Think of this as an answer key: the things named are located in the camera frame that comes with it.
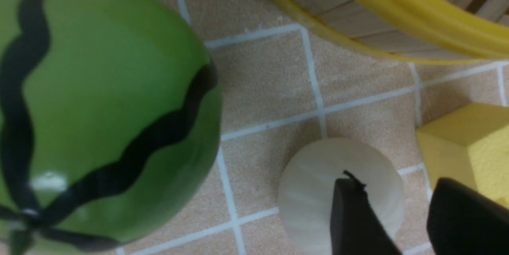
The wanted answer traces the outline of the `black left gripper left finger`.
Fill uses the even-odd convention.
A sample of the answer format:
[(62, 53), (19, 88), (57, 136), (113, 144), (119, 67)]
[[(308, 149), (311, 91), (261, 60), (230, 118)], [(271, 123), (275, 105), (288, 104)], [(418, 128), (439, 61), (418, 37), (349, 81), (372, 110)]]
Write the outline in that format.
[(372, 209), (366, 185), (351, 172), (334, 183), (330, 215), (333, 255), (400, 255)]

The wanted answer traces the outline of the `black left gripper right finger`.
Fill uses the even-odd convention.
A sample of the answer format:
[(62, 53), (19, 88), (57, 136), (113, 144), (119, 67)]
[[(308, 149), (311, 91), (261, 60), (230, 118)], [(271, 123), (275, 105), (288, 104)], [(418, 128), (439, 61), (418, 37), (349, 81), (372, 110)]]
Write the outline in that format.
[(437, 255), (507, 255), (509, 211), (451, 178), (435, 186), (426, 230)]

